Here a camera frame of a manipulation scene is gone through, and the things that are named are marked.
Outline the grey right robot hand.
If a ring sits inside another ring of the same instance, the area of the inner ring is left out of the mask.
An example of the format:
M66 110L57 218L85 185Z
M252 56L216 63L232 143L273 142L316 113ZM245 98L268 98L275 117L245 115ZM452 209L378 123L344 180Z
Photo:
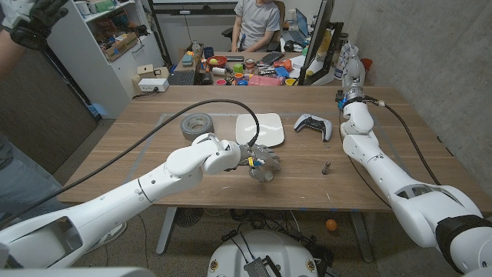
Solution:
M364 64L358 57L358 47L348 41L341 49L337 70L341 71L340 78L344 91L344 100L349 102L353 98L362 98L365 81Z

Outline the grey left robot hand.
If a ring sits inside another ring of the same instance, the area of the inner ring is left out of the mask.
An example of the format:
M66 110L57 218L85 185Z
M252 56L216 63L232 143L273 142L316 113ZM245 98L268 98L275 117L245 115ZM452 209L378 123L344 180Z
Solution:
M249 175L259 182L270 182L274 172L280 170L280 158L266 145L240 145L241 156L239 165L249 167Z

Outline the black white gloved hand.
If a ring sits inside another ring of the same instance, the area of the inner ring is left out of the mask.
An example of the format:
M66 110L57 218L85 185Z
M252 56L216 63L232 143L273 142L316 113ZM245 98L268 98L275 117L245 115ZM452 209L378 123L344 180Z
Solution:
M1 0L2 25L18 45L40 50L55 23L68 14L67 0Z

